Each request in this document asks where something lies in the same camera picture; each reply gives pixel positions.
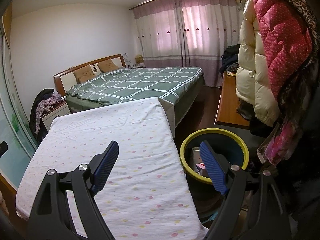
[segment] curtain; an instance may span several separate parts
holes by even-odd
[[[239,41],[235,0],[155,0],[133,12],[146,67],[197,66],[206,85],[222,85],[220,56]]]

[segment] clothes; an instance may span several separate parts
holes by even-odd
[[[253,0],[248,0],[244,7],[240,40],[236,94],[254,106],[255,116],[260,121],[272,127],[280,111],[269,84],[267,60]]]
[[[240,44],[229,46],[228,48],[226,48],[223,55],[221,56],[222,67],[219,69],[219,72],[221,74],[223,74],[230,65],[238,62],[239,48]]]
[[[307,25],[284,0],[253,0],[263,41],[272,94],[277,99],[284,82],[312,51]]]
[[[316,28],[316,17],[305,0],[286,0],[303,17],[312,34],[312,51],[305,62],[282,86],[278,94],[281,119],[267,140],[257,150],[259,158],[268,159],[277,165],[283,158],[288,159],[295,151],[303,135],[300,126],[319,76],[318,52],[320,35]]]
[[[237,45],[232,45],[226,48],[226,50],[224,51],[222,58],[227,58],[227,57],[231,57],[235,54],[239,53],[239,49],[240,49],[240,44]]]
[[[239,68],[239,63],[236,62],[236,63],[231,64],[231,65],[227,68],[227,71],[230,71],[231,73],[237,73],[238,68]]]
[[[30,119],[29,119],[29,128],[32,132],[32,135],[34,138],[37,140],[38,143],[41,143],[43,138],[48,134],[48,131],[42,122],[40,120],[40,130],[38,134],[36,134],[36,109],[38,107],[38,104],[41,102],[42,98],[46,94],[52,94],[54,92],[54,89],[49,89],[46,88],[42,90],[35,98],[35,101],[33,102],[32,108],[31,108],[31,113],[30,113]]]
[[[52,94],[51,94],[51,93],[50,93],[50,94],[45,94],[45,95],[43,95],[42,100],[47,100],[47,99],[49,99],[50,97],[52,97]]]
[[[253,105],[247,103],[246,101],[239,99],[240,103],[237,108],[237,112],[242,116],[243,119],[250,121],[254,116]]]
[[[52,106],[52,105],[56,105],[59,101],[58,99],[61,98],[60,94],[52,94],[52,96],[49,99],[46,100],[41,100],[40,103],[37,106],[36,109],[36,131],[35,134],[39,133],[40,130],[40,120],[41,120],[41,116],[44,112],[44,110],[48,107],[48,106]]]

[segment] puffer jacket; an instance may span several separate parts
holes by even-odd
[[[236,94],[254,106],[255,116],[260,121],[273,126],[280,111],[270,88],[267,60],[253,0],[247,0],[244,7],[240,41]]]

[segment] nightstand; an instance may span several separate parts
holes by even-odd
[[[42,115],[41,119],[42,119],[42,122],[44,123],[45,127],[49,131],[51,124],[56,117],[67,115],[67,114],[70,114],[70,110],[67,105],[67,102],[64,101],[61,104],[57,105],[50,112]]]

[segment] drawer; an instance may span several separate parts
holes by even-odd
[[[54,111],[54,112],[55,112],[55,113],[52,114],[49,118],[44,118],[44,119],[42,119],[45,127],[51,125],[52,122],[53,122],[53,120],[54,120],[56,117],[65,115],[63,109],[59,109],[58,112],[56,112],[56,111]]]

